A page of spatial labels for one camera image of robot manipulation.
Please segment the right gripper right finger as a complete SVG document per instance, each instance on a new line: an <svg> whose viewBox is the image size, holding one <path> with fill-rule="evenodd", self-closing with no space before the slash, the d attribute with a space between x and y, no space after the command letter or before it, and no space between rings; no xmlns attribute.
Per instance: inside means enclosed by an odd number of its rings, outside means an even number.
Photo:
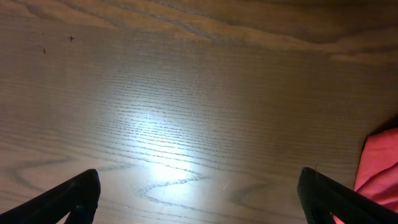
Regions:
<svg viewBox="0 0 398 224"><path fill-rule="evenodd" d="M309 167L301 171L297 192L308 224L335 224L335 217L345 224L397 223L396 212Z"/></svg>

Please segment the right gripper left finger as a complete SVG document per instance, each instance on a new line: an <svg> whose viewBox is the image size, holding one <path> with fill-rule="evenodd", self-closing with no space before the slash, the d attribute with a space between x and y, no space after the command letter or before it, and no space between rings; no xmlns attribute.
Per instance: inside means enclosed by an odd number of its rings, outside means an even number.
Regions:
<svg viewBox="0 0 398 224"><path fill-rule="evenodd" d="M1 214L1 223L92 224L101 186L95 169L88 169L39 196Z"/></svg>

